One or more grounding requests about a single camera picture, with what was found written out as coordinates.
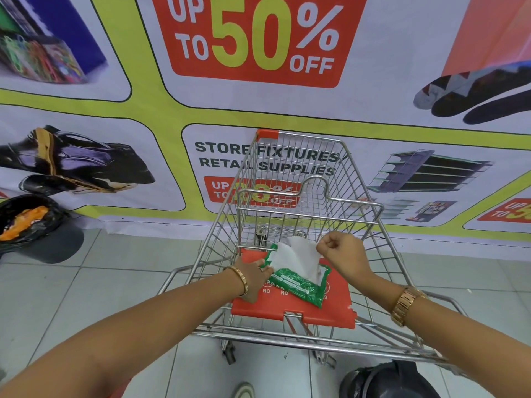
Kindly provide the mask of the person's right hand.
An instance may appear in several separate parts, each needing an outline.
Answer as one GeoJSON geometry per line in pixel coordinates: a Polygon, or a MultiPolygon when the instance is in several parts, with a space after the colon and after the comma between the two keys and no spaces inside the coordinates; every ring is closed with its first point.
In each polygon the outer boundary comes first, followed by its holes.
{"type": "Polygon", "coordinates": [[[362,241],[352,234],[348,235],[348,250],[344,255],[324,258],[350,285],[359,287],[374,273],[370,268],[362,241]]]}

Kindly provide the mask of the person's left hand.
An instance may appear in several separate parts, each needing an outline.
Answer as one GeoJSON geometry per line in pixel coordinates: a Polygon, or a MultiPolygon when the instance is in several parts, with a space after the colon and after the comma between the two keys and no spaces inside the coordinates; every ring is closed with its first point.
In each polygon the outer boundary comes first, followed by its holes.
{"type": "Polygon", "coordinates": [[[256,303],[258,295],[261,292],[262,287],[254,287],[254,262],[246,262],[243,257],[240,256],[231,266],[231,268],[240,277],[243,284],[243,293],[240,298],[248,303],[256,303]]]}

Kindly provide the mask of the white wet wipe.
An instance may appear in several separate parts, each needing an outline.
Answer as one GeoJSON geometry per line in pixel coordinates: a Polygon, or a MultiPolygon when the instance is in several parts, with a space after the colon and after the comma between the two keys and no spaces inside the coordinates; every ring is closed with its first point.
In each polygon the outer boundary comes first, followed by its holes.
{"type": "Polygon", "coordinates": [[[276,249],[269,252],[265,262],[276,270],[288,269],[319,286],[324,277],[320,258],[315,242],[291,236],[287,238],[287,243],[277,243],[276,249]]]}

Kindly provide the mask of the green wet wipes packet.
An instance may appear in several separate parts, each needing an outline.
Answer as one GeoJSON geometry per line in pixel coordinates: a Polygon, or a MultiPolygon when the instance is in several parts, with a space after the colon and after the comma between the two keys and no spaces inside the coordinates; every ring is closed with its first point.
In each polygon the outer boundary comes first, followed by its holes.
{"type": "MultiPolygon", "coordinates": [[[[270,251],[275,250],[276,247],[277,243],[272,244],[268,254],[270,251]]],[[[267,283],[321,309],[327,291],[328,277],[331,273],[331,268],[328,265],[321,263],[320,267],[322,270],[324,270],[324,277],[319,286],[310,281],[304,280],[299,275],[288,269],[275,269],[267,283]]]]}

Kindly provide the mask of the person's right forearm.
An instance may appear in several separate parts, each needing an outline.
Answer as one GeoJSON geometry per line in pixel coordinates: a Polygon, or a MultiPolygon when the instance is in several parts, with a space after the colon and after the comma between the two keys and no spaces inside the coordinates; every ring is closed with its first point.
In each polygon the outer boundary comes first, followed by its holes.
{"type": "MultiPolygon", "coordinates": [[[[355,288],[389,314],[404,290],[375,274],[355,288]]],[[[405,327],[496,398],[531,398],[531,346],[424,298],[405,327]]]]}

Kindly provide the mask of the person's left forearm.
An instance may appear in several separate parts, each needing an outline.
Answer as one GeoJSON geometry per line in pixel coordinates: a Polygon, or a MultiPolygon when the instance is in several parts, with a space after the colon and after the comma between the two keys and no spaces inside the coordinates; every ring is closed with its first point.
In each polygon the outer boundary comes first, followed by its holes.
{"type": "Polygon", "coordinates": [[[0,398],[109,398],[243,289],[228,269],[109,316],[42,355],[0,398]]]}

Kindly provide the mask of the red plastic cart seat flap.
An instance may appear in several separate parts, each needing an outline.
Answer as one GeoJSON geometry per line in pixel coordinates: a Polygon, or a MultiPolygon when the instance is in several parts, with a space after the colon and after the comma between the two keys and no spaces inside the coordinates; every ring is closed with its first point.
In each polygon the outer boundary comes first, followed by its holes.
{"type": "Polygon", "coordinates": [[[320,264],[329,271],[321,308],[267,283],[255,303],[234,299],[231,314],[282,321],[286,314],[294,313],[302,315],[306,324],[354,329],[357,313],[352,308],[348,283],[328,266],[329,262],[325,258],[320,259],[320,264]]]}

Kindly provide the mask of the gold wristwatch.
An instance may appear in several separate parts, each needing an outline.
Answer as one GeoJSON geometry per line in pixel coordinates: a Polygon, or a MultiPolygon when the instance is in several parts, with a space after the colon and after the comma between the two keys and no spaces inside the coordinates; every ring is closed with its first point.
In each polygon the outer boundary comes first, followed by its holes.
{"type": "Polygon", "coordinates": [[[414,287],[404,287],[402,294],[399,296],[390,312],[391,320],[399,327],[404,327],[409,309],[412,307],[415,300],[419,298],[428,299],[428,296],[414,287]]]}

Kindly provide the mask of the black bag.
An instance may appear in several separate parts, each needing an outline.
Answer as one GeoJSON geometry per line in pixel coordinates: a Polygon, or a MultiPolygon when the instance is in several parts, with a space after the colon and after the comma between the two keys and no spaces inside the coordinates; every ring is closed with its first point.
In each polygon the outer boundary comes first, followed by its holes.
{"type": "Polygon", "coordinates": [[[339,387],[339,398],[441,398],[419,373],[415,362],[392,360],[350,371],[339,387]]]}

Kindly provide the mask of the printed sale banner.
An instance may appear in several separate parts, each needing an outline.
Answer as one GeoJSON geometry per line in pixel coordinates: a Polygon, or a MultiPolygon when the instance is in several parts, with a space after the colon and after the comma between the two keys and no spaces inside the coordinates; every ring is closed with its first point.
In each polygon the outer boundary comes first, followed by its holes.
{"type": "Polygon", "coordinates": [[[531,0],[0,0],[0,198],[184,238],[258,128],[341,139],[405,250],[531,261],[531,0]]]}

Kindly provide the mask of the bin with black bag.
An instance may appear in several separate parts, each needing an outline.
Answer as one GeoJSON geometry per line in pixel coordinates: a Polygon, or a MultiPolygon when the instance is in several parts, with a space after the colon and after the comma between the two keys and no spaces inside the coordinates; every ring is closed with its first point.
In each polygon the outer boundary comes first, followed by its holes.
{"type": "Polygon", "coordinates": [[[83,231],[71,212],[55,200],[41,194],[27,193],[0,200],[0,234],[8,221],[25,209],[49,208],[43,220],[12,241],[0,241],[0,258],[18,253],[46,264],[58,264],[73,257],[84,243],[83,231]]]}

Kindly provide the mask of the orange wrapper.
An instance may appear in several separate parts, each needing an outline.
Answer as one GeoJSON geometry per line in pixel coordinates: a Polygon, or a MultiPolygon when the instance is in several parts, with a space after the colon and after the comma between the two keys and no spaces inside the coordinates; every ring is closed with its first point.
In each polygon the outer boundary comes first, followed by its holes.
{"type": "Polygon", "coordinates": [[[19,238],[23,232],[28,231],[34,224],[43,220],[48,212],[49,208],[45,206],[23,210],[3,227],[0,241],[12,241],[19,238]]]}

